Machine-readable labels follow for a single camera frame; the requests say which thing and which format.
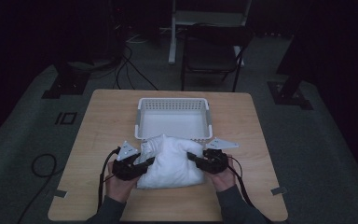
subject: table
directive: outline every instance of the table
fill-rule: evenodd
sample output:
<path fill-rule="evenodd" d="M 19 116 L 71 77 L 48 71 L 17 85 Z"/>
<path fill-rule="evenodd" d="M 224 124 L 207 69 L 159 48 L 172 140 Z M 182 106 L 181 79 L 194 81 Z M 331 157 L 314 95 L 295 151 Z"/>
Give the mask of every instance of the table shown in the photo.
<path fill-rule="evenodd" d="M 251 3 L 252 0 L 246 2 L 246 8 L 243 13 L 229 13 L 176 10 L 176 0 L 172 0 L 172 30 L 168 63 L 174 64 L 176 61 L 176 25 L 192 25 L 196 22 L 245 25 Z"/>
<path fill-rule="evenodd" d="M 77 134 L 58 190 L 48 212 L 51 220 L 85 220 L 96 213 L 99 174 L 106 156 L 134 137 L 137 105 L 143 97 L 205 98 L 211 110 L 213 137 L 240 144 L 228 149 L 243 170 L 243 181 L 253 204 L 273 221 L 288 214 L 277 176 L 257 118 L 251 95 L 236 92 L 120 91 L 93 93 Z M 177 189 L 134 189 L 123 221 L 221 221 L 220 207 L 211 182 Z"/>

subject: white cloth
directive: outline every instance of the white cloth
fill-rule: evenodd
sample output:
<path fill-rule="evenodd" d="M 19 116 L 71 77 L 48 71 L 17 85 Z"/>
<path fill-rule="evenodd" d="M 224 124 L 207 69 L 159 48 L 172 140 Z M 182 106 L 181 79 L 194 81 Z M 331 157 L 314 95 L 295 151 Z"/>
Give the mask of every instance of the white cloth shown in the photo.
<path fill-rule="evenodd" d="M 202 170 L 187 158 L 187 152 L 203 157 L 203 146 L 199 143 L 163 134 L 147 139 L 141 148 L 141 156 L 136 163 L 151 157 L 155 160 L 139 179 L 138 189 L 179 188 L 204 182 Z"/>

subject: chair leg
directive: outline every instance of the chair leg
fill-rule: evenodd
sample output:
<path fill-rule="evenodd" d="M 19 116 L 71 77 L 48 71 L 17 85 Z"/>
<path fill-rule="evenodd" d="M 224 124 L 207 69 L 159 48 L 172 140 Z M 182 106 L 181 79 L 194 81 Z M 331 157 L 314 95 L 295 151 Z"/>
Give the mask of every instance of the chair leg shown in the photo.
<path fill-rule="evenodd" d="M 237 71 L 235 72 L 234 84 L 232 86 L 232 92 L 235 92 L 238 82 L 238 76 L 240 75 L 241 63 L 238 63 Z"/>
<path fill-rule="evenodd" d="M 186 72 L 185 69 L 186 69 L 186 66 L 185 66 L 184 63 L 182 63 L 182 71 L 180 73 L 180 79 L 181 79 L 181 82 L 182 82 L 181 91 L 185 90 L 185 72 Z"/>

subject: floor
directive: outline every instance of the floor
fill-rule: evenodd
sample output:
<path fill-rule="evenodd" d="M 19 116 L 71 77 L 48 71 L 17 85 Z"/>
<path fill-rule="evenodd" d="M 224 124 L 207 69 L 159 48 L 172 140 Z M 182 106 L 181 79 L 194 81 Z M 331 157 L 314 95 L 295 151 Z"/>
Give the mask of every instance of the floor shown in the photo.
<path fill-rule="evenodd" d="M 92 73 L 82 95 L 41 99 L 57 76 L 53 67 L 34 79 L 0 129 L 0 223 L 19 219 L 21 223 L 53 223 L 48 220 L 48 209 L 61 174 L 43 175 L 65 166 L 94 90 L 117 89 L 116 80 L 121 89 L 153 90 L 153 83 L 162 91 L 180 90 L 182 42 L 179 38 L 176 64 L 168 64 L 169 43 L 165 34 L 161 34 L 159 44 L 134 36 L 126 49 L 127 57 L 131 49 L 131 64 L 120 72 Z M 237 91 L 254 98 L 278 180 L 288 189 L 283 195 L 288 222 L 358 223 L 358 166 L 315 86 L 307 82 L 300 85 L 313 110 L 275 105 L 269 92 L 268 81 L 287 79 L 276 70 L 289 44 L 289 39 L 276 36 L 254 38 L 245 51 Z M 87 68 L 79 63 L 74 66 Z M 228 77 L 221 83 L 194 77 L 186 83 L 186 90 L 230 91 L 232 80 Z M 56 124 L 58 115 L 65 112 L 76 112 L 75 122 Z M 54 156 L 56 163 L 51 156 L 38 159 L 45 154 Z"/>

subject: black chair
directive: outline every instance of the black chair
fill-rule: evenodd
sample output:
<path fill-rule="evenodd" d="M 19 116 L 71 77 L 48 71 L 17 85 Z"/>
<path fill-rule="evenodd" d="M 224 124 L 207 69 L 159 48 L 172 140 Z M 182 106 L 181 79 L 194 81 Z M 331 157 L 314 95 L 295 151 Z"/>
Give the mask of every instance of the black chair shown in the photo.
<path fill-rule="evenodd" d="M 242 55 L 253 38 L 246 26 L 225 26 L 196 23 L 186 29 L 182 59 L 182 91 L 187 73 L 228 74 L 235 72 L 232 91 L 235 91 L 241 70 Z M 240 48 L 235 53 L 234 47 Z"/>

